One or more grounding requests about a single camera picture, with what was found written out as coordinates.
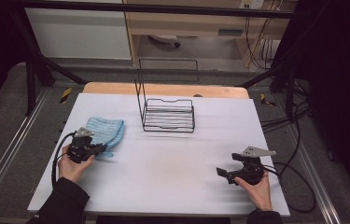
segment white tabletop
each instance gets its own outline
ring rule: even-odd
[[[165,100],[187,99],[164,96]],[[79,185],[91,196],[86,213],[124,216],[237,217],[255,209],[247,193],[229,185],[216,168],[239,170],[231,159],[246,147],[267,148],[252,100],[190,98],[195,106],[194,133],[143,131],[135,95],[81,93],[62,138],[88,118],[123,119],[125,131],[109,161],[95,161]],[[47,165],[28,210],[37,211],[52,191]],[[263,157],[273,165],[271,157]],[[289,216],[283,192],[270,175],[273,209]]]

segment hand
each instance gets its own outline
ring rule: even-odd
[[[250,196],[253,204],[261,211],[272,211],[271,189],[268,171],[264,171],[261,181],[257,185],[249,185],[240,177],[235,177],[235,182],[244,188]]]
[[[69,146],[62,148],[63,154],[67,153]],[[69,159],[67,154],[58,161],[59,177],[64,177],[75,184],[81,178],[82,173],[92,164],[94,156],[90,156],[85,162],[75,163]]]

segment wire rack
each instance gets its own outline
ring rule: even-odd
[[[194,60],[148,60],[158,62],[175,63],[194,63],[193,69],[143,69],[142,60],[139,60],[140,69],[138,70],[138,79],[134,82],[136,87],[137,101],[139,103],[140,117],[143,130],[145,132],[176,132],[193,133],[195,130],[194,105],[190,99],[164,100],[161,98],[147,98],[145,82],[190,82],[198,81],[198,64]],[[153,72],[155,75],[191,73],[187,74],[187,80],[180,79],[145,79],[146,72]]]

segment black sleeve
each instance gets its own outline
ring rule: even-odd
[[[90,196],[72,181],[59,178],[40,210],[27,224],[78,224]]]
[[[247,224],[282,224],[279,213],[274,211],[254,210],[247,216]]]

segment blue cloth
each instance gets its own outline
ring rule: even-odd
[[[105,152],[97,157],[113,157],[112,148],[122,139],[124,133],[124,121],[122,119],[103,119],[99,117],[90,117],[86,128],[93,131],[92,144],[107,146]]]

